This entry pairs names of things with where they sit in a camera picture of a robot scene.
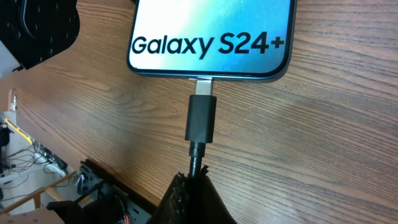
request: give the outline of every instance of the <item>phone screen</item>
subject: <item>phone screen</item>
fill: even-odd
[[[293,0],[140,0],[129,49],[137,72],[264,76],[290,56]]]

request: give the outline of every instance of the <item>phone frame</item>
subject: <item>phone frame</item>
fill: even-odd
[[[285,55],[282,63],[273,71],[267,73],[243,73],[243,72],[204,72],[204,71],[186,71],[186,70],[151,70],[134,68],[130,63],[130,51],[132,45],[132,37],[136,25],[137,10],[139,7],[139,0],[136,2],[136,10],[134,11],[134,18],[132,23],[129,47],[127,51],[127,65],[134,73],[138,73],[145,77],[157,78],[192,78],[192,79],[213,79],[213,80],[227,80],[227,81],[262,81],[274,82],[282,78],[289,66],[292,57],[293,38],[294,38],[294,23],[297,9],[297,0],[290,0],[289,10],[289,24],[287,26],[287,39]]]

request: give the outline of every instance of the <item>electronics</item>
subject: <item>electronics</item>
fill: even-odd
[[[292,53],[296,0],[140,0],[127,64],[151,77],[274,81]]]

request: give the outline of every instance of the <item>black charging cable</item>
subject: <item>black charging cable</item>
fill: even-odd
[[[190,179],[199,177],[206,143],[213,142],[217,97],[212,96],[212,93],[212,80],[197,80],[195,94],[189,97],[185,140],[191,142]]]

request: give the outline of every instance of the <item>wood grain surface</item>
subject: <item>wood grain surface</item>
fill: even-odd
[[[129,0],[78,11],[70,49],[0,88],[17,88],[18,125],[71,166],[93,159],[158,204],[188,172],[194,83],[129,71]],[[214,94],[204,164],[238,223],[398,223],[398,1],[299,0],[287,74]]]

